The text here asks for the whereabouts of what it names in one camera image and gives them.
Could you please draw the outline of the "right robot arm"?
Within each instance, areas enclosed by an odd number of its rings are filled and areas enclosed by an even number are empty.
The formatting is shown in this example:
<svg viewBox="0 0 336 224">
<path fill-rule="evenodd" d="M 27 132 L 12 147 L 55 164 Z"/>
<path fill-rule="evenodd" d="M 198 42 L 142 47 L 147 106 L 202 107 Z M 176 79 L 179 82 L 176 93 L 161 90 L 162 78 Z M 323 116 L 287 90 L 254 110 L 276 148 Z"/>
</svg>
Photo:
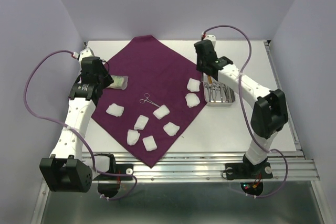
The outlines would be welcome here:
<svg viewBox="0 0 336 224">
<path fill-rule="evenodd" d="M 241 170 L 253 177 L 260 172 L 260 164 L 267 159 L 270 146 L 279 131 L 288 122 L 286 97 L 282 90 L 270 90 L 243 74 L 227 57 L 218 57 L 210 40 L 194 44 L 197 54 L 196 69 L 239 94 L 243 116 L 252 141 L 244 155 Z M 253 109 L 247 118 L 244 103 Z"/>
</svg>

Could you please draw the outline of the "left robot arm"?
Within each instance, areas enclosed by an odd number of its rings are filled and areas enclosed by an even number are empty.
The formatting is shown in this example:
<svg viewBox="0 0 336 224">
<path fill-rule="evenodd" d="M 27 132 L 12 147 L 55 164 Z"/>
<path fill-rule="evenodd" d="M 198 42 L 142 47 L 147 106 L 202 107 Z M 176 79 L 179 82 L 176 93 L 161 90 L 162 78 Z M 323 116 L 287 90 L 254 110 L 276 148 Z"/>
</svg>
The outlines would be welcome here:
<svg viewBox="0 0 336 224">
<path fill-rule="evenodd" d="M 90 189 L 93 166 L 82 161 L 82 139 L 103 90 L 113 82 L 99 57 L 80 54 L 79 62 L 79 81 L 71 88 L 60 137 L 50 157 L 43 158 L 39 165 L 44 180 L 54 192 L 86 193 Z"/>
</svg>

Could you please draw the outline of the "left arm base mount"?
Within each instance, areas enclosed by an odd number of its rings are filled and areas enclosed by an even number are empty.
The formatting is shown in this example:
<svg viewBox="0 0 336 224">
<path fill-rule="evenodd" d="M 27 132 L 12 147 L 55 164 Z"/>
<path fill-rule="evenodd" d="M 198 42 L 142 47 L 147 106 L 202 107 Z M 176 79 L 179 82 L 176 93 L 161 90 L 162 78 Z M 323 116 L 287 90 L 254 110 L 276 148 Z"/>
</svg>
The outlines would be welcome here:
<svg viewBox="0 0 336 224">
<path fill-rule="evenodd" d="M 110 165 L 106 172 L 97 172 L 93 179 L 97 182 L 97 193 L 106 201 L 117 201 L 129 196 L 138 184 L 133 174 L 132 164 Z M 123 189 L 123 182 L 134 182 L 129 189 Z"/>
</svg>

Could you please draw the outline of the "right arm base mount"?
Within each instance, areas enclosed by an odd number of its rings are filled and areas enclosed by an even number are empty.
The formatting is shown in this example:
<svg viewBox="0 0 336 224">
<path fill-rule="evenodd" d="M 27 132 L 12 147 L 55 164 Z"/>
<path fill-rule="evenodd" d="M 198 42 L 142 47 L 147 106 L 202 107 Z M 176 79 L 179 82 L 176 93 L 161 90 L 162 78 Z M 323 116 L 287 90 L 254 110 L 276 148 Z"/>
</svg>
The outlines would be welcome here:
<svg viewBox="0 0 336 224">
<path fill-rule="evenodd" d="M 247 163 L 227 163 L 221 172 L 225 180 L 241 180 L 241 192 L 248 196 L 261 196 L 265 179 L 272 179 L 273 173 L 268 162 L 256 166 Z"/>
</svg>

